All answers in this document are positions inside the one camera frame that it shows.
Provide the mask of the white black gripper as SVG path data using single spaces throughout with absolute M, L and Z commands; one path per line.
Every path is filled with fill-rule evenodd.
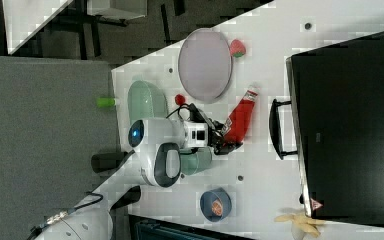
M 185 141 L 183 147 L 214 147 L 215 155 L 227 155 L 240 148 L 243 145 L 242 142 L 219 143 L 222 136 L 218 132 L 222 132 L 223 127 L 224 124 L 216 120 L 212 120 L 210 126 L 207 123 L 184 121 Z

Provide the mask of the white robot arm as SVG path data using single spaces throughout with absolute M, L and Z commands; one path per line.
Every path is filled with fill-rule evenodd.
M 210 147 L 217 155 L 240 147 L 227 142 L 211 122 L 169 118 L 135 121 L 128 133 L 132 151 L 106 181 L 74 207 L 49 217 L 31 229 L 27 240 L 110 240 L 111 208 L 131 188 L 150 185 L 168 188 L 181 173 L 183 149 Z

